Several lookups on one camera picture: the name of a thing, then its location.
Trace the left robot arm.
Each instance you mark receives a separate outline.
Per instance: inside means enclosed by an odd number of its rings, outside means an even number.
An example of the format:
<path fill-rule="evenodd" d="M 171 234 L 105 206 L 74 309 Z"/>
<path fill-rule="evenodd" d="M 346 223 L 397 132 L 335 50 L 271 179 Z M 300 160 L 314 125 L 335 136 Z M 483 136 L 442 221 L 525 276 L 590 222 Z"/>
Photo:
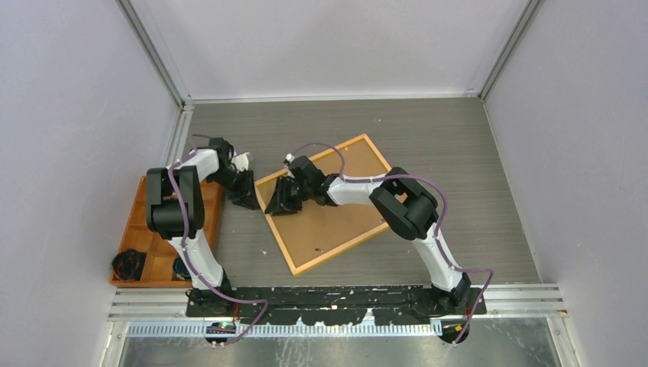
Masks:
<path fill-rule="evenodd" d="M 257 210 L 254 172 L 249 152 L 238 153 L 224 138 L 210 138 L 182 159 L 146 173 L 146 223 L 178 253 L 192 282 L 190 302 L 217 317 L 228 315 L 235 296 L 225 269 L 216 261 L 204 225 L 206 209 L 201 184 L 217 183 L 238 206 Z"/>

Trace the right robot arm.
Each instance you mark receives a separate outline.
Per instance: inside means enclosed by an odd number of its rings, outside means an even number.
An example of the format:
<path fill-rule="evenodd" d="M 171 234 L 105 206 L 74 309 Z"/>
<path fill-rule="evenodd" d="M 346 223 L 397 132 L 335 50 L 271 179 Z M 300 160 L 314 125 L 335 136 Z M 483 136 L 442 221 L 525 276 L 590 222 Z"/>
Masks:
<path fill-rule="evenodd" d="M 324 174 L 309 158 L 287 155 L 287 175 L 277 179 L 265 208 L 271 216 L 292 215 L 312 200 L 320 206 L 373 206 L 399 237 L 413 243 L 430 278 L 437 306 L 457 313 L 470 299 L 471 280 L 456 264 L 440 230 L 445 215 L 423 179 L 394 167 L 386 174 L 353 177 Z"/>

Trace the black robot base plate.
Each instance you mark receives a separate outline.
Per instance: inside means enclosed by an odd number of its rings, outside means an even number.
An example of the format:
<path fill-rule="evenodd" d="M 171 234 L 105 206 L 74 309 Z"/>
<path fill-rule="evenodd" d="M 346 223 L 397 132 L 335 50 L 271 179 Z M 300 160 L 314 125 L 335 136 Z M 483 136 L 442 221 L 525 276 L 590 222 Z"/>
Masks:
<path fill-rule="evenodd" d="M 439 292 L 421 285 L 342 287 L 238 287 L 225 300 L 211 291 L 186 291 L 188 317 L 233 318 L 244 324 L 292 326 L 299 322 L 314 326 L 358 325 L 373 317 L 378 326 L 418 325 L 432 318 L 463 318 L 487 308 L 477 300 L 473 287 L 466 301 L 450 307 Z"/>

